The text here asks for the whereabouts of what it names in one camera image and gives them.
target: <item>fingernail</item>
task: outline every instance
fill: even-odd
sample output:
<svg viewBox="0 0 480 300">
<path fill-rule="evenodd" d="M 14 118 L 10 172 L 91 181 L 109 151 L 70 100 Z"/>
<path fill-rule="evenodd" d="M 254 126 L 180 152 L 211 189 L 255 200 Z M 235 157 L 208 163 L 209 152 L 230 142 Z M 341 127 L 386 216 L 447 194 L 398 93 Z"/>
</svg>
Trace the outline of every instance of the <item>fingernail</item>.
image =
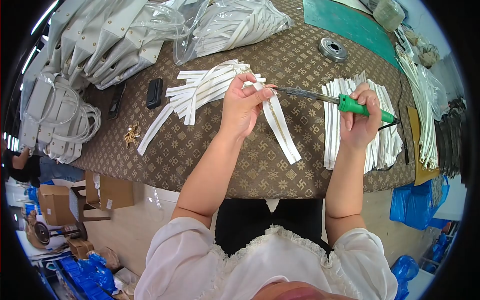
<svg viewBox="0 0 480 300">
<path fill-rule="evenodd" d="M 271 96 L 273 95 L 273 92 L 272 92 L 272 90 L 269 89 L 269 88 L 264 88 L 263 94 L 264 94 L 265 97 L 268 98 L 268 97 L 271 97 Z"/>
</svg>

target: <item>person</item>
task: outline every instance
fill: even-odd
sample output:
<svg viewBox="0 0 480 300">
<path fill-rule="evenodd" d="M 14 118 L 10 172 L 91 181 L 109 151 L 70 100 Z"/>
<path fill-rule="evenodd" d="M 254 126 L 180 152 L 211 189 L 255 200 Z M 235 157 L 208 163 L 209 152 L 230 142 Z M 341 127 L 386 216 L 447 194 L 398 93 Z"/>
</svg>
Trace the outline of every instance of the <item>person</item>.
<svg viewBox="0 0 480 300">
<path fill-rule="evenodd" d="M 25 147 L 21 153 L 7 148 L 1 139 L 1 162 L 7 168 L 9 176 L 19 182 L 30 182 L 34 187 L 51 179 L 63 179 L 77 182 L 85 179 L 85 171 L 67 164 L 57 164 L 50 157 L 32 155 Z"/>
<path fill-rule="evenodd" d="M 135 299 L 393 299 L 397 281 L 382 242 L 360 215 L 366 147 L 381 123 L 375 92 L 360 84 L 350 95 L 366 104 L 369 117 L 341 113 L 325 196 L 327 244 L 319 238 L 321 200 L 280 200 L 272 214 L 265 200 L 224 200 L 243 140 L 273 92 L 242 89 L 245 81 L 255 77 L 237 75 L 225 93 L 220 130 L 183 185 L 170 222 L 154 235 Z"/>
</svg>

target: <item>green soldering iron handle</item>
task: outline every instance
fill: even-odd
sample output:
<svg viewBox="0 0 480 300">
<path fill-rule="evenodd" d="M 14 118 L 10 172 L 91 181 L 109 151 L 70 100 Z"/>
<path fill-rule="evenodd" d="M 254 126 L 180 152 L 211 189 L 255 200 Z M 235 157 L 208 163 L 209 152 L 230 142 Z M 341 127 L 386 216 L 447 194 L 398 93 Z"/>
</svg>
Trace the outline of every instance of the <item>green soldering iron handle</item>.
<svg viewBox="0 0 480 300">
<path fill-rule="evenodd" d="M 338 97 L 340 98 L 340 103 L 338 104 L 338 110 L 351 111 L 367 117 L 370 115 L 366 105 L 360 105 L 357 103 L 356 100 L 353 100 L 352 98 L 344 94 L 339 94 Z M 391 113 L 382 110 L 382 121 L 387 123 L 393 123 L 394 116 Z"/>
</svg>

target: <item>white blouse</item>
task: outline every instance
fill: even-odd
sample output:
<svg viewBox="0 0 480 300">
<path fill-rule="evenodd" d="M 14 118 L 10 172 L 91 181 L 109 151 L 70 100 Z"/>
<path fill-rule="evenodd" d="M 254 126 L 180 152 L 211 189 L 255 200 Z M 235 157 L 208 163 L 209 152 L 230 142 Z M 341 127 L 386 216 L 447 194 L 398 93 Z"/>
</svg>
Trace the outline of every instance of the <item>white blouse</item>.
<svg viewBox="0 0 480 300">
<path fill-rule="evenodd" d="M 380 239 L 352 229 L 325 250 L 271 226 L 228 258 L 200 221 L 179 217 L 152 239 L 135 300 L 250 300 L 275 281 L 303 281 L 355 299 L 393 299 L 397 281 Z"/>
</svg>

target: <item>brown patterned tablecloth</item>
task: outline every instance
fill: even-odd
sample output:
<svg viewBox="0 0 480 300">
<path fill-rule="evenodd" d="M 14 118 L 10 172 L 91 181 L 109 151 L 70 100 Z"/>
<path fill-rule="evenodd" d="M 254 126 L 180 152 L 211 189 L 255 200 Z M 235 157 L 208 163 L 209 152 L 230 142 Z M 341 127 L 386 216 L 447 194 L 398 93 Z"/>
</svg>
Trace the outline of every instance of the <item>brown patterned tablecloth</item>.
<svg viewBox="0 0 480 300">
<path fill-rule="evenodd" d="M 301 87 L 321 91 L 321 86 L 334 78 L 350 78 L 366 71 L 367 78 L 385 85 L 397 109 L 401 85 L 400 111 L 405 136 L 397 129 L 404 143 L 413 149 L 412 135 L 406 106 L 414 106 L 407 78 L 397 68 L 370 50 L 329 31 L 303 21 L 301 0 L 287 3 L 272 0 L 282 12 L 296 23 L 295 27 L 280 32 L 260 43 L 197 58 L 182 66 L 174 64 L 172 43 L 165 43 L 155 65 L 134 75 L 127 81 L 116 120 L 106 120 L 114 87 L 104 91 L 92 85 L 87 91 L 87 102 L 102 110 L 102 125 L 96 136 L 82 149 L 82 156 L 73 164 L 89 171 L 116 178 L 140 181 L 171 191 L 180 191 L 202 154 L 218 132 L 222 116 L 222 101 L 208 103 L 197 110 L 194 126 L 183 125 L 172 114 L 149 144 L 144 156 L 137 146 L 126 148 L 123 136 L 129 124 L 138 121 L 143 135 L 168 101 L 153 110 L 145 106 L 148 83 L 154 78 L 164 80 L 167 87 L 185 84 L 176 79 L 180 70 L 209 70 L 230 59 L 243 60 L 255 73 L 267 78 L 268 84 Z M 322 56 L 317 41 L 330 36 L 344 44 L 348 61 L 335 63 Z M 245 139 L 230 180 L 227 197 L 258 199 L 292 199 L 324 197 L 331 171 L 324 161 L 324 108 L 320 101 L 279 95 L 290 134 L 302 160 L 290 165 L 285 158 L 264 115 Z M 415 179 L 413 151 L 410 164 L 405 165 L 402 152 L 388 171 L 371 171 L 364 176 L 365 192 L 380 191 L 411 183 Z"/>
</svg>

